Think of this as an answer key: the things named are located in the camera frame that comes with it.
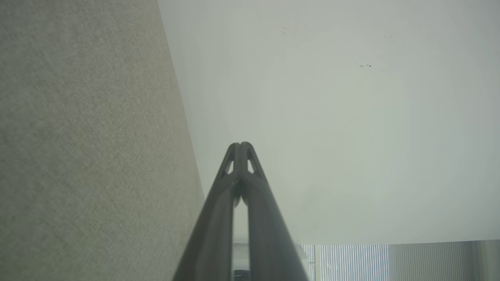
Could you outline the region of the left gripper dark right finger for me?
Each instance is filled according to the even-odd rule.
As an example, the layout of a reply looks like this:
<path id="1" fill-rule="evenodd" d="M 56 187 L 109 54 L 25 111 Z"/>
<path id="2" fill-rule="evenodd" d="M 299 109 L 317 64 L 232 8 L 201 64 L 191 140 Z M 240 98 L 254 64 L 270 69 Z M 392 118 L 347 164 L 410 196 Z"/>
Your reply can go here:
<path id="1" fill-rule="evenodd" d="M 254 147 L 240 144 L 243 199 L 248 207 L 250 279 L 307 281 L 298 249 L 277 205 Z"/>

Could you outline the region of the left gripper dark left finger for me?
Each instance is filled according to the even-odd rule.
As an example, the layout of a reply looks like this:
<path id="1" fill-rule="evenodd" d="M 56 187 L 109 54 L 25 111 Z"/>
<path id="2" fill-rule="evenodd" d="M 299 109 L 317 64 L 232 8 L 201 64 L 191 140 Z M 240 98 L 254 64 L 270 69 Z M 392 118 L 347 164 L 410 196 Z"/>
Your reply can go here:
<path id="1" fill-rule="evenodd" d="M 238 173 L 229 173 L 239 144 L 229 146 L 193 233 L 174 274 L 174 281 L 231 281 L 233 213 L 239 202 Z"/>

